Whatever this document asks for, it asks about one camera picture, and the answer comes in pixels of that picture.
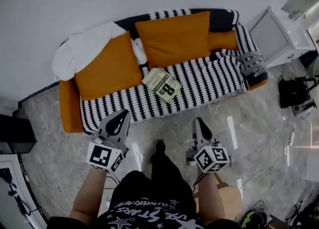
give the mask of baseboard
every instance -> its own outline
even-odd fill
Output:
[[[58,86],[59,83],[60,83],[59,81],[54,82],[53,84],[51,84],[51,85],[49,85],[49,86],[47,86],[47,87],[45,87],[45,88],[42,88],[41,90],[39,90],[39,91],[37,91],[37,92],[35,92],[35,93],[29,95],[28,97],[24,98],[23,100],[21,100],[20,102],[18,102],[18,109],[20,110],[20,109],[22,108],[22,103],[23,103],[23,102],[29,100],[29,99],[32,98],[32,97],[37,96],[38,94],[41,94],[41,93],[44,92],[44,91],[47,91],[47,90],[49,90],[49,89],[51,89],[51,88],[53,88],[53,87]]]

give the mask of white blanket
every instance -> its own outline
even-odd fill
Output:
[[[67,81],[75,73],[88,66],[108,44],[126,30],[114,22],[107,22],[83,32],[71,35],[55,52],[52,71],[61,80]],[[147,62],[146,55],[131,39],[133,51],[139,64]]]

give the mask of foot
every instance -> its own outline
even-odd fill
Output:
[[[166,144],[163,140],[158,140],[156,143],[156,152],[164,152],[166,151]]]

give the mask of printed shirt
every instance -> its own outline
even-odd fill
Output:
[[[136,201],[127,201],[115,205],[90,226],[95,229],[203,229],[199,217],[185,215],[179,212],[175,205],[153,202],[148,198]],[[52,217],[48,229],[58,227],[88,228],[84,223],[70,218]],[[207,229],[240,229],[239,225],[230,220],[216,220],[210,223]]]

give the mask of orange cushion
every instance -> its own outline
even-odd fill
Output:
[[[111,39],[87,67],[75,74],[75,81],[84,101],[142,84],[130,32]]]
[[[209,11],[135,23],[150,68],[210,55]]]
[[[237,50],[237,41],[235,31],[229,32],[209,32],[208,48],[214,50],[218,48]]]

